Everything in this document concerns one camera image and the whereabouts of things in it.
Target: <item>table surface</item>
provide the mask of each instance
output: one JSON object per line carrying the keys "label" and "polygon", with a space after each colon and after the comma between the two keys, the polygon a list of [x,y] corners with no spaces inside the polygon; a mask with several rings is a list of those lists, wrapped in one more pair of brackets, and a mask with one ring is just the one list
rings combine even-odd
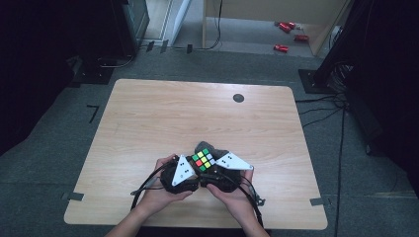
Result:
{"label": "table surface", "polygon": [[[255,167],[266,228],[326,228],[323,205],[310,203],[320,193],[290,88],[133,79],[115,85],[74,189],[85,196],[69,202],[65,222],[118,224],[156,159],[192,155],[202,140]],[[144,225],[239,227],[204,188]]]}

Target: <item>black cable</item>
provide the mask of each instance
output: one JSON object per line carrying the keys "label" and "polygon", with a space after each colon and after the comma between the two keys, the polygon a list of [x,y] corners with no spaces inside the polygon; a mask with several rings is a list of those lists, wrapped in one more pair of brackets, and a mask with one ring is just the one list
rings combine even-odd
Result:
{"label": "black cable", "polygon": [[242,183],[242,184],[244,184],[244,185],[247,185],[248,187],[250,187],[252,190],[253,190],[253,192],[254,192],[254,197],[253,197],[253,199],[255,199],[255,201],[256,201],[256,190],[255,190],[255,187],[253,186],[253,184],[252,184],[252,182],[250,182],[248,179],[246,179],[246,177],[244,177],[244,176],[241,176],[241,178],[243,178],[245,181],[247,181],[247,183],[249,183],[249,184],[244,184],[244,183]]}
{"label": "black cable", "polygon": [[342,113],[342,127],[341,127],[341,141],[339,147],[339,164],[338,164],[338,191],[337,191],[337,203],[336,203],[336,219],[335,219],[335,237],[338,236],[338,225],[339,225],[339,213],[340,213],[340,196],[341,196],[341,181],[342,181],[342,150],[343,150],[343,140],[345,138],[345,112],[346,109],[343,109]]}
{"label": "black cable", "polygon": [[238,185],[237,188],[240,189],[240,191],[243,192],[246,195],[247,199],[249,200],[250,204],[253,206],[253,209],[256,212],[256,218],[258,219],[259,224],[262,227],[264,227],[263,226],[263,220],[262,220],[262,213],[259,210],[259,207],[258,207],[258,205],[256,203],[256,200],[254,200],[249,194],[247,194],[247,192],[240,185]]}
{"label": "black cable", "polygon": [[325,118],[321,118],[321,119],[318,119],[318,120],[311,121],[311,122],[309,122],[309,123],[307,123],[307,124],[303,125],[302,127],[306,127],[306,126],[308,126],[308,125],[310,125],[310,124],[313,124],[313,123],[316,123],[316,122],[318,122],[318,121],[322,121],[322,120],[328,119],[328,118],[330,118],[331,116],[335,115],[336,113],[340,112],[342,109],[343,109],[343,108],[339,108],[339,109],[337,109],[336,111],[334,111],[332,114],[330,114],[330,115],[326,116]]}
{"label": "black cable", "polygon": [[336,108],[341,108],[341,109],[347,108],[348,105],[347,105],[346,100],[340,99],[338,96],[336,96],[336,99],[337,100],[333,101],[333,104],[335,105]]}
{"label": "black cable", "polygon": [[336,95],[333,95],[333,96],[325,96],[325,97],[321,97],[321,98],[318,98],[318,99],[296,100],[295,102],[296,103],[312,103],[312,102],[319,102],[319,101],[327,101],[325,99],[336,98]]}
{"label": "black cable", "polygon": [[219,23],[221,21],[221,10],[222,10],[222,0],[219,2],[218,24],[215,24],[216,30],[218,31],[218,37],[216,38],[215,43],[211,47],[204,48],[205,50],[215,48],[218,45],[219,41],[221,40],[221,28],[220,28],[220,25],[219,25]]}
{"label": "black cable", "polygon": [[133,55],[130,55],[130,56],[129,56],[129,60],[128,60],[128,62],[126,62],[126,63],[124,63],[124,64],[120,64],[120,65],[112,65],[112,66],[99,64],[99,66],[100,66],[100,67],[105,67],[105,68],[120,68],[120,67],[125,67],[125,66],[127,66],[130,62],[132,62],[132,60],[133,60]]}
{"label": "black cable", "polygon": [[305,114],[307,114],[307,113],[310,113],[310,112],[315,112],[315,111],[333,111],[333,110],[336,110],[336,108],[319,108],[319,109],[312,109],[312,110],[308,110],[308,111],[305,111],[305,112],[301,112],[301,113],[298,113],[300,116],[302,116],[302,115],[305,115]]}

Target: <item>wire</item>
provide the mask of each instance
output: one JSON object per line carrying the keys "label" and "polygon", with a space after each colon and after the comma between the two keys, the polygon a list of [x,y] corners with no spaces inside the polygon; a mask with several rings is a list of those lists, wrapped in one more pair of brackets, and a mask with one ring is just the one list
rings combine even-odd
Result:
{"label": "wire", "polygon": [[[100,61],[100,60],[102,60],[102,59],[104,59],[103,57],[99,57],[97,60],[98,61]],[[100,67],[106,67],[106,68],[120,68],[120,67],[125,67],[125,66],[127,66],[130,62],[132,62],[132,60],[133,60],[133,55],[130,55],[129,56],[129,60],[128,60],[128,62],[126,62],[126,63],[124,63],[124,64],[121,64],[121,65],[115,65],[115,66],[107,66],[107,65],[101,65],[101,64],[99,64],[99,66]]]}
{"label": "wire", "polygon": [[219,41],[221,40],[221,28],[220,28],[220,25],[219,25],[219,23],[221,21],[221,11],[222,11],[222,0],[219,2],[218,24],[216,23],[216,21],[214,21],[215,22],[215,27],[216,27],[216,29],[218,31],[218,37],[216,38],[215,43],[211,47],[205,48],[205,50],[209,50],[209,49],[215,48],[218,45]]}
{"label": "wire", "polygon": [[247,181],[247,183],[249,183],[249,184],[245,184],[245,183],[242,183],[243,185],[246,185],[246,186],[248,186],[248,187],[250,187],[250,189],[252,189],[253,190],[253,199],[256,201],[256,195],[257,195],[257,193],[256,193],[256,190],[255,190],[255,187],[253,186],[253,184],[252,184],[252,182],[250,182],[248,179],[246,179],[246,177],[244,177],[244,176],[241,176],[241,178],[243,178],[245,181]]}
{"label": "wire", "polygon": [[337,190],[337,203],[336,203],[336,219],[335,219],[335,237],[338,236],[339,229],[339,214],[340,214],[340,196],[341,196],[341,184],[342,184],[342,150],[343,150],[343,140],[345,138],[345,112],[346,109],[343,109],[342,113],[342,127],[341,127],[341,141],[339,147],[339,164],[338,164],[338,190]]}
{"label": "wire", "polygon": [[342,110],[342,108],[339,108],[339,109],[337,109],[336,111],[334,111],[332,114],[330,114],[330,115],[326,116],[325,118],[321,118],[321,119],[318,119],[318,120],[311,121],[311,122],[309,122],[309,123],[307,123],[307,124],[303,125],[302,127],[306,127],[306,126],[308,126],[308,125],[310,125],[310,124],[313,124],[313,123],[316,123],[316,122],[318,122],[318,121],[322,121],[322,120],[329,119],[331,116],[335,115],[336,113],[340,112],[341,110]]}
{"label": "wire", "polygon": [[325,96],[325,97],[321,97],[321,98],[318,98],[318,99],[309,99],[309,100],[296,100],[295,102],[296,103],[312,103],[312,102],[319,102],[319,101],[329,101],[329,100],[326,100],[326,99],[334,99],[334,98],[337,98],[337,95],[338,94],[336,94],[336,95],[333,95],[333,96]]}
{"label": "wire", "polygon": [[335,110],[335,109],[336,108],[319,108],[319,109],[308,110],[308,111],[301,112],[301,113],[298,113],[298,114],[300,116],[302,116],[302,115],[305,115],[305,114],[310,113],[310,112],[315,112],[315,111],[332,111],[332,110]]}

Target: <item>cube sticker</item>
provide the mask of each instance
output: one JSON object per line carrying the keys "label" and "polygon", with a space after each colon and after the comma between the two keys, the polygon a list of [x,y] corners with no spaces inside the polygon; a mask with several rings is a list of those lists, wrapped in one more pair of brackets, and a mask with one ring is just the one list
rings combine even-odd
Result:
{"label": "cube sticker", "polygon": [[202,172],[215,164],[215,160],[207,149],[204,149],[193,155],[192,159],[194,160],[195,165],[197,165],[197,167],[200,168]]}

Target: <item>red tool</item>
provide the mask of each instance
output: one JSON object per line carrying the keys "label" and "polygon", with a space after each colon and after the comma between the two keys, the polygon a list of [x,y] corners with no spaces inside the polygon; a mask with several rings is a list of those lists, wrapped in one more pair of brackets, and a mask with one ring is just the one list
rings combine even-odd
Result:
{"label": "red tool", "polygon": [[279,27],[286,33],[289,33],[291,31],[291,28],[287,25],[287,23],[280,23]]}
{"label": "red tool", "polygon": [[295,23],[286,23],[291,29],[295,29]]}
{"label": "red tool", "polygon": [[293,40],[296,41],[308,41],[308,36],[306,35],[295,35]]}
{"label": "red tool", "polygon": [[275,44],[274,50],[280,51],[280,52],[288,52],[288,47],[282,44]]}

